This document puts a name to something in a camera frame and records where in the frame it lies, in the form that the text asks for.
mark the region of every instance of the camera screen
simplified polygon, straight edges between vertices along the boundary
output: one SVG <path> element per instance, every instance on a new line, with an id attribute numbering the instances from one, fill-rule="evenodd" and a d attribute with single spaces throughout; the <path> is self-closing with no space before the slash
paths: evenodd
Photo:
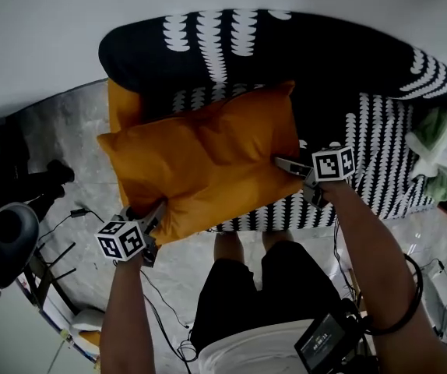
<path id="1" fill-rule="evenodd" d="M 320 362 L 326 359 L 344 336 L 343 328 L 328 314 L 300 348 L 310 370 L 314 370 Z"/>

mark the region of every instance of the yellow cushion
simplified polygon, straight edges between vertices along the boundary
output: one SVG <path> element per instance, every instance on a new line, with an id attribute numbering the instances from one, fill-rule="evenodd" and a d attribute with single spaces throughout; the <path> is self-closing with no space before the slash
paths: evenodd
<path id="1" fill-rule="evenodd" d="M 84 340 L 88 340 L 92 345 L 99 347 L 100 331 L 80 331 L 79 335 Z"/>
<path id="2" fill-rule="evenodd" d="M 167 212 L 157 244 L 176 241 L 295 193 L 273 156 L 297 157 L 293 82 L 98 137 L 132 209 Z"/>

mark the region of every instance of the person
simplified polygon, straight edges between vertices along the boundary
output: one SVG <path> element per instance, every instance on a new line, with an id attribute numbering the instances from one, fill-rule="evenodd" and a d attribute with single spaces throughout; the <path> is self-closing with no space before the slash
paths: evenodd
<path id="1" fill-rule="evenodd" d="M 322 183 L 343 230 L 373 327 L 397 323 L 416 285 L 386 226 L 346 182 Z M 199 297 L 191 342 L 201 373 L 306 372 L 294 344 L 340 297 L 288 232 L 264 233 L 262 290 L 236 234 L 217 235 L 215 263 Z M 103 374 L 155 373 L 153 343 L 139 275 L 142 259 L 119 263 L 100 340 Z M 374 337 L 381 372 L 447 373 L 447 348 L 422 305 L 400 330 Z"/>

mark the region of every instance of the white shirt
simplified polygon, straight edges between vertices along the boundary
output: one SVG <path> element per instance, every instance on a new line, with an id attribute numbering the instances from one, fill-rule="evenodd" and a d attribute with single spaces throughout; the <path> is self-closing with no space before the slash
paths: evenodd
<path id="1" fill-rule="evenodd" d="M 237 333 L 208 345 L 199 354 L 201 374 L 305 374 L 294 344 L 312 320 L 276 324 Z"/>

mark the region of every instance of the black cable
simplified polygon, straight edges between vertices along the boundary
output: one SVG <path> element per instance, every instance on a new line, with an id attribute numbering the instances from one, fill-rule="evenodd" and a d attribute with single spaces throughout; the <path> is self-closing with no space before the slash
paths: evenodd
<path id="1" fill-rule="evenodd" d="M 88 209 L 87 212 L 93 213 L 97 219 L 99 219 L 101 222 L 104 223 L 104 221 L 99 217 L 99 215 L 95 213 L 93 210 Z"/>
<path id="2" fill-rule="evenodd" d="M 338 265 L 340 266 L 340 272 L 343 275 L 343 279 L 345 280 L 345 283 L 347 284 L 347 287 L 350 291 L 350 296 L 352 301 L 355 300 L 355 298 L 357 297 L 357 292 L 355 291 L 355 288 L 353 288 L 353 286 L 350 284 L 350 282 L 348 281 L 347 276 L 345 275 L 343 268 L 341 267 L 341 257 L 340 254 L 338 253 L 338 230 L 340 229 L 340 223 L 338 221 L 338 218 L 336 218 L 335 222 L 334 222 L 334 257 L 336 258 L 336 260 L 338 261 Z"/>
<path id="3" fill-rule="evenodd" d="M 425 264 L 424 266 L 422 266 L 422 267 L 421 267 L 421 271 L 422 271 L 425 267 L 428 267 L 429 265 L 431 265 L 435 260 L 436 260 L 437 262 L 440 262 L 439 259 L 434 258 L 434 259 L 432 259 L 432 260 L 430 261 L 430 263 L 427 263 L 427 264 Z"/>
<path id="4" fill-rule="evenodd" d="M 45 237 L 45 236 L 49 235 L 50 233 L 52 233 L 53 231 L 55 231 L 56 228 L 58 228 L 61 224 L 63 224 L 65 221 L 67 221 L 70 217 L 71 217 L 71 214 L 69 214 L 67 217 L 65 217 L 65 218 L 64 218 L 62 221 L 60 221 L 59 223 L 57 223 L 57 224 L 55 225 L 55 227 L 54 227 L 52 230 L 50 230 L 48 233 L 45 233 L 44 235 L 42 235 L 41 237 L 39 237 L 37 242 L 39 242 L 43 237 Z M 37 251 L 35 251 L 35 252 L 40 251 L 40 250 L 45 246 L 45 244 L 46 244 L 46 242 L 44 242 L 42 245 L 40 245 L 40 246 L 37 248 Z"/>
<path id="5" fill-rule="evenodd" d="M 185 368 L 187 369 L 187 373 L 188 374 L 192 374 L 191 373 L 191 369 L 189 368 L 189 364 L 188 363 L 189 362 L 193 362 L 194 360 L 191 360 L 191 361 L 185 360 L 184 355 L 183 354 L 179 354 L 179 352 L 174 349 L 174 347 L 171 345 L 170 340 L 168 339 L 168 335 L 167 335 L 167 333 L 166 333 L 166 331 L 164 329 L 163 322 L 161 321 L 161 318 L 160 318 L 160 315 L 158 314 L 157 309 L 154 307 L 154 304 L 149 300 L 149 298 L 146 297 L 146 295 L 144 295 L 144 298 L 150 304 L 151 309 L 153 310 L 154 317 L 155 317 L 156 321 L 158 322 L 158 325 L 160 326 L 161 333 L 163 334 L 164 339 L 166 340 L 168 346 L 175 353 L 175 356 L 177 356 L 180 360 L 182 360 L 184 362 Z"/>
<path id="6" fill-rule="evenodd" d="M 443 316 L 442 316 L 442 323 L 440 324 L 440 333 L 441 333 L 441 339 L 443 339 L 443 336 L 447 336 L 446 330 L 443 329 L 443 326 L 445 325 L 445 317 L 447 316 L 447 304 L 445 305 L 445 308 L 443 309 Z"/>
<path id="7" fill-rule="evenodd" d="M 113 260 L 113 264 L 114 264 L 115 266 L 117 266 L 117 265 L 118 265 L 118 261 L 117 261 L 116 259 L 114 259 L 114 260 Z M 146 279 L 149 281 L 149 283 L 153 286 L 153 288 L 156 289 L 156 290 L 158 291 L 158 293 L 160 294 L 161 299 L 163 299 L 163 296 L 161 296 L 160 291 L 153 285 L 153 283 L 149 280 L 149 278 L 146 276 L 146 274 L 145 274 L 142 270 L 141 270 L 141 272 L 142 272 L 143 275 L 146 277 Z M 160 326 L 161 333 L 163 334 L 165 341 L 168 343 L 168 346 L 169 346 L 170 349 L 175 353 L 175 356 L 177 356 L 178 359 L 180 359 L 181 361 L 184 362 L 184 364 L 185 364 L 185 368 L 187 369 L 188 374 L 192 374 L 192 373 L 191 373 L 191 369 L 190 369 L 189 366 L 188 366 L 188 363 L 195 362 L 195 361 L 197 360 L 197 358 L 198 358 L 198 356 L 197 356 L 197 351 L 196 351 L 196 349 L 194 348 L 194 346 L 192 346 L 191 341 L 189 340 L 192 331 L 189 331 L 188 336 L 187 336 L 187 339 L 183 340 L 183 341 L 180 343 L 180 345 L 178 346 L 177 350 L 175 350 L 174 347 L 172 346 L 170 340 L 168 339 L 168 335 L 167 335 L 167 333 L 166 333 L 166 331 L 165 331 L 165 329 L 164 329 L 163 322 L 161 321 L 160 314 L 158 313 L 156 307 L 155 307 L 154 304 L 150 301 L 150 299 L 147 298 L 146 294 L 144 294 L 144 298 L 145 298 L 146 301 L 150 304 L 150 306 L 151 306 L 151 310 L 153 311 L 153 314 L 154 314 L 154 318 L 155 318 L 156 321 L 158 322 L 158 325 Z M 173 308 L 171 308 L 171 309 L 174 311 L 175 316 L 176 316 L 177 319 L 178 319 L 177 312 L 175 312 L 175 310 L 174 310 Z M 188 326 L 185 326 L 184 324 L 182 324 L 182 323 L 180 322 L 180 320 L 179 320 L 178 322 L 179 322 L 184 328 L 188 328 Z M 195 353 L 194 358 L 192 358 L 192 359 L 187 359 L 187 358 L 185 358 L 184 350 L 190 350 L 190 351 L 193 351 L 193 352 Z"/>
<path id="8" fill-rule="evenodd" d="M 188 329 L 189 326 L 187 326 L 187 325 L 185 325 L 185 324 L 182 323 L 182 321 L 181 321 L 180 318 L 178 317 L 178 314 L 177 314 L 177 312 L 175 311 L 175 309 L 172 308 L 172 307 L 168 304 L 168 302 L 164 300 L 163 295 L 161 294 L 160 290 L 157 289 L 156 286 L 153 284 L 153 282 L 147 277 L 147 274 L 145 274 L 145 273 L 143 272 L 142 269 L 140 270 L 140 272 L 144 275 L 144 277 L 145 277 L 146 280 L 149 282 L 149 284 L 151 285 L 151 287 L 153 287 L 153 288 L 156 290 L 156 292 L 157 292 L 158 295 L 160 296 L 160 298 L 161 298 L 161 300 L 163 301 L 163 303 L 164 303 L 166 306 L 168 306 L 168 307 L 171 309 L 171 311 L 175 314 L 175 317 L 177 318 L 178 323 L 179 323 L 181 326 L 183 326 L 185 329 Z"/>

